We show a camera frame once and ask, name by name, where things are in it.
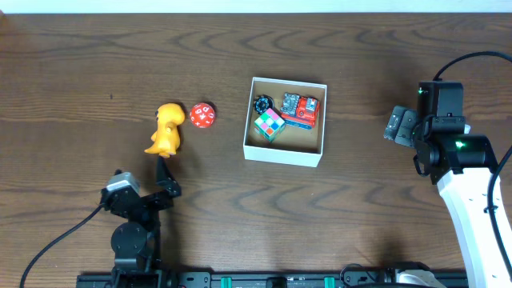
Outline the white cardboard box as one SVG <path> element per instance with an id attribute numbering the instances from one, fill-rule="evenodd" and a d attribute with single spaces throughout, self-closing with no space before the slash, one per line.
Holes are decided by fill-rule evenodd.
<path id="1" fill-rule="evenodd" d="M 273 110 L 281 117 L 284 93 L 316 98 L 320 102 L 316 126 L 304 130 L 288 126 L 275 140 L 268 142 L 255 129 L 254 120 L 260 116 L 253 108 L 257 96 L 266 94 L 274 100 Z M 246 116 L 243 152 L 246 160 L 273 162 L 296 166 L 316 167 L 323 155 L 327 86 L 308 82 L 295 82 L 254 77 Z"/>

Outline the black round dial toy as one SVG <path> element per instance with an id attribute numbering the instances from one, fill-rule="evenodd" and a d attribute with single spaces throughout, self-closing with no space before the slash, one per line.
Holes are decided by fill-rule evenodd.
<path id="1" fill-rule="evenodd" d="M 274 100 L 266 94 L 261 94 L 254 100 L 253 108 L 257 114 L 263 114 L 268 109 L 274 108 Z"/>

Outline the colourful puzzle cube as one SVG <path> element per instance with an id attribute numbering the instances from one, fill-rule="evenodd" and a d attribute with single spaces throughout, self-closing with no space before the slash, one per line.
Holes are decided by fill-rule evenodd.
<path id="1" fill-rule="evenodd" d="M 285 121 L 272 108 L 267 109 L 254 120 L 256 131 L 268 142 L 272 142 L 284 131 Z"/>

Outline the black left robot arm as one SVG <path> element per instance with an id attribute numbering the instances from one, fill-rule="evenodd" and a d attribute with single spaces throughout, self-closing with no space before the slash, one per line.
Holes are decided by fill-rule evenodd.
<path id="1" fill-rule="evenodd" d="M 126 220 L 111 236 L 114 268 L 109 287 L 177 285 L 175 273 L 161 268 L 159 212 L 171 208 L 182 190 L 163 157 L 158 157 L 156 183 L 162 188 L 159 192 L 141 196 L 132 173 L 118 170 L 101 191 L 102 207 Z"/>

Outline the red toy fire truck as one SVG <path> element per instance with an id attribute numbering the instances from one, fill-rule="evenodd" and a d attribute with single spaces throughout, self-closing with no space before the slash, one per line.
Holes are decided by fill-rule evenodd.
<path id="1" fill-rule="evenodd" d="M 312 130 L 316 126 L 320 102 L 316 98 L 284 93 L 281 117 L 288 126 Z"/>

